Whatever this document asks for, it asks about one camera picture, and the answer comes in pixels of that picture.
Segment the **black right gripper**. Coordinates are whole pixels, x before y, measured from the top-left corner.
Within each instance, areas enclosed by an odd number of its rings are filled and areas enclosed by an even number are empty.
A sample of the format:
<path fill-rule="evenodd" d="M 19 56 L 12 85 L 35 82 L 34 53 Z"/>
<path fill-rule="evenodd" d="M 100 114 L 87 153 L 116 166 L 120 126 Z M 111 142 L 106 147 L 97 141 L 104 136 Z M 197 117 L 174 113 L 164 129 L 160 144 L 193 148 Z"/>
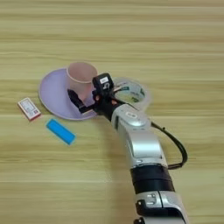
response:
<path fill-rule="evenodd" d="M 114 111 L 124 104 L 124 101 L 115 98 L 114 87 L 106 89 L 94 87 L 92 92 L 94 103 L 90 106 L 85 106 L 72 89 L 68 89 L 67 93 L 70 101 L 82 114 L 93 110 L 97 115 L 105 116 L 109 121 L 112 119 Z"/>

